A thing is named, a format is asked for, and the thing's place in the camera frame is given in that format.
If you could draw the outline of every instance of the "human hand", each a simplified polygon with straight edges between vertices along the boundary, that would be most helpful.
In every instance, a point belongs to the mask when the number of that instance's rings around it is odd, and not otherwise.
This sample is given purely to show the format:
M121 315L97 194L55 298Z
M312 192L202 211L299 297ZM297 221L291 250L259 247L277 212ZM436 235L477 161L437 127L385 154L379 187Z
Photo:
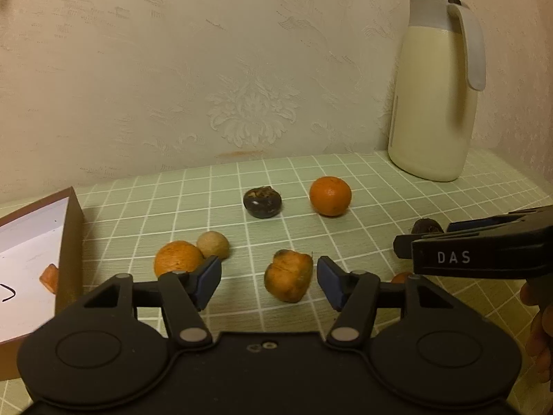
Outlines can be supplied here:
M537 297L529 284L521 288L521 301L527 306L536 306ZM530 328L530 336L526 342L526 352L535 360L538 379L542 383L551 380L551 352L549 344L553 337L553 305L536 315Z

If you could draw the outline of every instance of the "box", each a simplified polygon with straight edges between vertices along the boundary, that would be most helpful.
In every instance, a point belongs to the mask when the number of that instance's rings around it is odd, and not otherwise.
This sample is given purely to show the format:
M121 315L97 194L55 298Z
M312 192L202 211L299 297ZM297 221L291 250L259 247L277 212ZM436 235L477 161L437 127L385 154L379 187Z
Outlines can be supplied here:
M25 337L82 294L82 223L72 187L0 219L0 381L19 377ZM41 282L53 266L55 295Z

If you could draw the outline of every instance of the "table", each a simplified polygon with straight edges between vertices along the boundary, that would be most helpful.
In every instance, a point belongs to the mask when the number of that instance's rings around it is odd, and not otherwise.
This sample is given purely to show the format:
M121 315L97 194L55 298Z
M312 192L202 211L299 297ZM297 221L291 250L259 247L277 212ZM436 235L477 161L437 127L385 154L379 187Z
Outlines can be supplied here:
M322 175L344 179L353 191L350 210L335 219L314 213L308 199L313 180ZM258 220L242 206L250 188L272 185L283 198L278 217ZM408 233L420 217L443 227L449 222L486 217L553 203L553 188L518 165L488 150L471 150L459 179L433 183L397 169L385 152L266 159L163 172L77 188L87 223L84 229L85 290L115 273L135 281L155 279L157 250L172 240L195 242L215 230L231 242L221 283L202 316L216 335L222 330L326 333L336 313L316 282L297 304L275 300L264 288L263 273L279 249L330 256L346 270L365 269L382 280L411 269L392 241ZM28 201L7 203L0 215ZM518 298L522 281L432 278L438 285L498 324L522 345L534 307ZM159 309L143 308L139 318L164 333ZM399 319L399 310L382 309L374 333ZM521 376L509 397L526 414L532 401L544 401L547 386L535 381L525 356ZM0 382L0 415L12 415L29 403L21 380Z

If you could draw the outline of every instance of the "thermos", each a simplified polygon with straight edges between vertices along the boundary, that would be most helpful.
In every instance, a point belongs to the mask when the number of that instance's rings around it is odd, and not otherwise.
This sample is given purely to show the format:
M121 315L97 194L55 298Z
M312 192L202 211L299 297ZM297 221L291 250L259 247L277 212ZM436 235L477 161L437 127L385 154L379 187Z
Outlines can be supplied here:
M461 0L410 0L397 72L388 153L433 181L459 177L486 86L484 36Z

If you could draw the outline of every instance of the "wall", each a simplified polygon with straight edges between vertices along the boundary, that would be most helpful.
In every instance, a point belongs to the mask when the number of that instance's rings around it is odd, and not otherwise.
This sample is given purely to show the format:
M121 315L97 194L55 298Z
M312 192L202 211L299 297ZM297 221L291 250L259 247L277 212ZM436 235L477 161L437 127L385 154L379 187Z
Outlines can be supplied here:
M553 176L553 0L467 0L474 142ZM2 0L0 200L104 178L385 148L409 0Z

